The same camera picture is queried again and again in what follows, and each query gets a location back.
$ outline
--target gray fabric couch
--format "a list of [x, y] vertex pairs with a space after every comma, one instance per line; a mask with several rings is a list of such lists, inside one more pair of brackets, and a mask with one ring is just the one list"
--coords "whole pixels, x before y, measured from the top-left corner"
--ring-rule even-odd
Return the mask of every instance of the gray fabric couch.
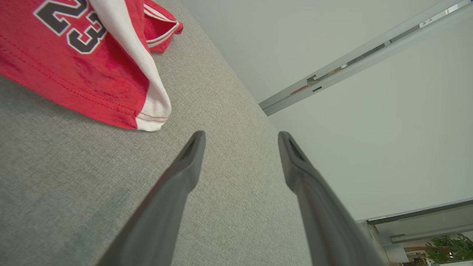
[[197, 130], [207, 149], [173, 265], [310, 264], [276, 129], [181, 3], [159, 3], [184, 32], [154, 55], [173, 106], [158, 132], [96, 122], [0, 78], [0, 265], [96, 263]]

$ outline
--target green leaves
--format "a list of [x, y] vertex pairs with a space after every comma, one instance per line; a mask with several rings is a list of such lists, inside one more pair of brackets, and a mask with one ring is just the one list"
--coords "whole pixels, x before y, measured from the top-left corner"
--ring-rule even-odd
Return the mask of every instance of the green leaves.
[[436, 263], [449, 263], [473, 259], [473, 241], [459, 233], [456, 239], [450, 236], [432, 239], [426, 244], [425, 251]]

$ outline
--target basketball jersey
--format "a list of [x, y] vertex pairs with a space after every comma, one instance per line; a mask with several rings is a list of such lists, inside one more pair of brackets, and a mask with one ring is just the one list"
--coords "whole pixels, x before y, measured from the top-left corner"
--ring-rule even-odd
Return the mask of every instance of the basketball jersey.
[[171, 113], [151, 52], [182, 23], [152, 0], [6, 1], [0, 74], [66, 108], [125, 129]]

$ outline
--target number 23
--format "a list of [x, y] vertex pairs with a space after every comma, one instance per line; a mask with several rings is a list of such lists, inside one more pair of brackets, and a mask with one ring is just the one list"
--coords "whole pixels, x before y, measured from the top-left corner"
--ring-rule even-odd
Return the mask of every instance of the number 23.
[[[74, 1], [76, 5], [47, 0], [38, 7], [33, 14], [57, 36], [61, 36], [69, 28], [70, 23], [66, 18], [58, 18], [56, 15], [61, 14], [68, 17], [80, 18], [88, 9], [87, 0]], [[87, 15], [87, 19], [90, 21], [91, 25], [85, 30], [85, 34], [89, 37], [86, 42], [80, 39], [82, 33], [76, 28], [71, 28], [67, 33], [67, 43], [81, 54], [92, 53], [107, 33], [107, 30], [94, 11], [91, 11]], [[97, 24], [100, 28], [95, 30], [93, 25]]]

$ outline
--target white trim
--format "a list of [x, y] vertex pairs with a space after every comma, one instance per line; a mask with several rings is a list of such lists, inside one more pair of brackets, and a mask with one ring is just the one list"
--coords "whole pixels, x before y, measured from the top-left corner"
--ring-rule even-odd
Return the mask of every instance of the white trim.
[[[149, 88], [143, 108], [136, 117], [137, 129], [159, 130], [171, 113], [171, 103], [151, 54], [143, 46], [133, 28], [125, 0], [90, 0], [90, 4], [107, 31], [149, 79]], [[151, 121], [150, 119], [154, 119], [153, 117], [160, 121]]]
[[170, 29], [168, 30], [166, 33], [164, 33], [163, 35], [159, 36], [158, 38], [156, 39], [151, 39], [151, 40], [146, 40], [146, 43], [148, 43], [148, 47], [154, 47], [160, 43], [162, 43], [163, 41], [165, 41], [168, 37], [170, 37], [172, 35], [172, 33], [177, 29], [177, 27], [179, 27], [179, 22], [178, 21], [172, 21], [172, 20], [163, 20], [153, 14], [151, 14], [149, 11], [147, 11], [145, 9], [145, 14], [152, 17], [152, 18], [156, 18], [156, 19], [159, 19], [161, 21], [165, 21], [165, 22], [175, 22], [175, 25]]
[[144, 8], [145, 8], [145, 11], [147, 11], [146, 9], [148, 9], [149, 12], [152, 12], [154, 13], [156, 16], [158, 16], [160, 19], [164, 19], [164, 20], [167, 20], [167, 21], [171, 21], [171, 22], [177, 22], [177, 20], [170, 20], [168, 17], [166, 17], [165, 15], [163, 15], [161, 12], [157, 11], [156, 9], [152, 8], [151, 6], [147, 5], [147, 4], [144, 4]]

